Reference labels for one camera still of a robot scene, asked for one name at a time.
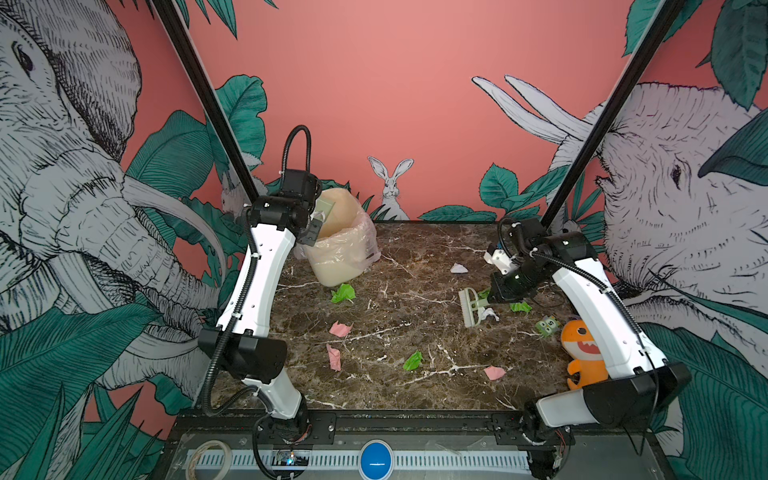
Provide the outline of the cream trash bin with bag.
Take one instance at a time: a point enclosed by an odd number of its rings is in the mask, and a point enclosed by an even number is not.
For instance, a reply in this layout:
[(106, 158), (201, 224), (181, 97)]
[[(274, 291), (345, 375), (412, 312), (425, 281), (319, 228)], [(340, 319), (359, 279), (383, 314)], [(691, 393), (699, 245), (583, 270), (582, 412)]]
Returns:
[(371, 267), (381, 257), (376, 228), (359, 201), (344, 188), (330, 188), (316, 206), (331, 204), (313, 246), (298, 244), (297, 259), (307, 260), (319, 283), (335, 287)]

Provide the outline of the light green hand brush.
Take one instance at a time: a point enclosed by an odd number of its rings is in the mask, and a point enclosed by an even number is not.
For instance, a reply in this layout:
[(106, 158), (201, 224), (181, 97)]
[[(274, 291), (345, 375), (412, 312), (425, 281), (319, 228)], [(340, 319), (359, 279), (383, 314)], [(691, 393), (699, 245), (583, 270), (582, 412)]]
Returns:
[(484, 308), (491, 308), (487, 299), (478, 297), (478, 292), (472, 288), (465, 288), (458, 292), (462, 309), (463, 322), (466, 328), (479, 326), (480, 313)]

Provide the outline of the light green dustpan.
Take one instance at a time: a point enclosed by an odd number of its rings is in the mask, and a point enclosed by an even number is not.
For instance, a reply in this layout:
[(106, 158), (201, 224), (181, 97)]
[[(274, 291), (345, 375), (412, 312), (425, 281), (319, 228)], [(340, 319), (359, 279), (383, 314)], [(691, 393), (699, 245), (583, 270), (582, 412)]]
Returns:
[(335, 201), (328, 197), (320, 196), (316, 202), (314, 210), (311, 214), (313, 222), (318, 222), (320, 225), (326, 224), (331, 216)]

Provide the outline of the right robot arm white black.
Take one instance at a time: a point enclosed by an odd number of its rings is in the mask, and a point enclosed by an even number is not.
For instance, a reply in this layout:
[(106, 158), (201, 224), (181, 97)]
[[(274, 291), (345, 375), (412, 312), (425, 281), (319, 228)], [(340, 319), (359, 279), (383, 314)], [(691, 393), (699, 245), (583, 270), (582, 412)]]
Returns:
[(691, 382), (689, 369), (670, 361), (631, 316), (582, 233), (550, 235), (536, 218), (504, 217), (497, 234), (498, 244), (486, 252), (497, 268), (489, 301), (517, 302), (552, 279), (584, 320), (607, 370), (603, 381), (529, 404), (521, 420), (529, 441), (542, 442), (566, 426), (650, 421)]

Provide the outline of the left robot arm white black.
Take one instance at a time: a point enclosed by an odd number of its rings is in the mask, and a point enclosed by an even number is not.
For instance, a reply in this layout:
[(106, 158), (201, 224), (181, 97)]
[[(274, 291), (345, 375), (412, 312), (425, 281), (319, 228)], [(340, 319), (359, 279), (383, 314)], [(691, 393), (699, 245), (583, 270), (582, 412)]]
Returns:
[(262, 196), (245, 210), (248, 240), (230, 303), (198, 346), (210, 357), (200, 406), (218, 416), (240, 398), (255, 393), (268, 415), (294, 420), (305, 406), (286, 368), (287, 345), (269, 336), (274, 297), (288, 254), (299, 240), (314, 240), (322, 222), (311, 217), (322, 191), (307, 170), (286, 169), (275, 196)]

